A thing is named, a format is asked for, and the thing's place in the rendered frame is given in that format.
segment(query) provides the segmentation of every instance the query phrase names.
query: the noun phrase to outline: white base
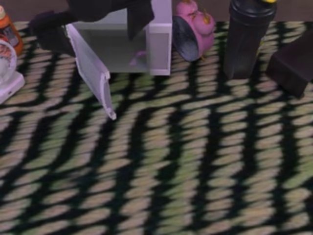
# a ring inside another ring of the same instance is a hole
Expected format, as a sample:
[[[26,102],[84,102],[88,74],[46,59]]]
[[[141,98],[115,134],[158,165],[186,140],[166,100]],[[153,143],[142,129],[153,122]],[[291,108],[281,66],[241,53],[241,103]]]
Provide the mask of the white base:
[[[0,85],[0,104],[4,103],[24,85],[25,80],[23,75],[15,71],[10,79]]]

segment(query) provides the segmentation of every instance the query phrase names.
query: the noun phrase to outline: pink toy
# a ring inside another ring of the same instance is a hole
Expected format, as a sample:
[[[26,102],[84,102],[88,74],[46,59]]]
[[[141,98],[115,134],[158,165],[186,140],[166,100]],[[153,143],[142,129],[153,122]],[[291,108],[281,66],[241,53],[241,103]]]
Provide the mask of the pink toy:
[[[173,17],[173,45],[186,61],[203,58],[214,44],[215,22],[206,11],[200,12],[193,0],[182,0]]]

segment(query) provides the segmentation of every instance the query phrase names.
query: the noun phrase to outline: brown wall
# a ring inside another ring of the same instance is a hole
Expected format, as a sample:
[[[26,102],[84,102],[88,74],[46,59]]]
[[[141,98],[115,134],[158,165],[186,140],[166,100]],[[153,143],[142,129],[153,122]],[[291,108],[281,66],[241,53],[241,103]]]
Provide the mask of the brown wall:
[[[180,0],[173,0],[176,5]],[[198,0],[216,21],[228,20],[230,0]],[[28,21],[36,14],[67,7],[66,0],[0,0],[13,21]],[[277,21],[313,21],[313,0],[280,0]]]

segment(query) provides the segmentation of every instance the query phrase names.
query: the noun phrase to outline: patterned carpet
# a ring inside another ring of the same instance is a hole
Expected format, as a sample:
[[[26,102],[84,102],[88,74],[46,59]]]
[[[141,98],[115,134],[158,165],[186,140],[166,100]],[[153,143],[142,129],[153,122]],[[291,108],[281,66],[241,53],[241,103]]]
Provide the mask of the patterned carpet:
[[[250,80],[223,77],[227,23],[172,75],[113,74],[110,121],[74,59],[38,49],[0,106],[1,235],[313,235],[313,92],[263,74],[313,23],[273,23]]]

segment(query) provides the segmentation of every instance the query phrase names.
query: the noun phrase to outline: black cylinder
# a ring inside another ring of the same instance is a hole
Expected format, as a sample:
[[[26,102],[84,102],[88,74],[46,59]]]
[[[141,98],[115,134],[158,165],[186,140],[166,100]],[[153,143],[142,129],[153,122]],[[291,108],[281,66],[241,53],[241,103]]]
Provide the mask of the black cylinder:
[[[276,8],[276,3],[262,0],[231,0],[224,56],[224,73],[229,79],[251,76],[261,41],[274,19]]]

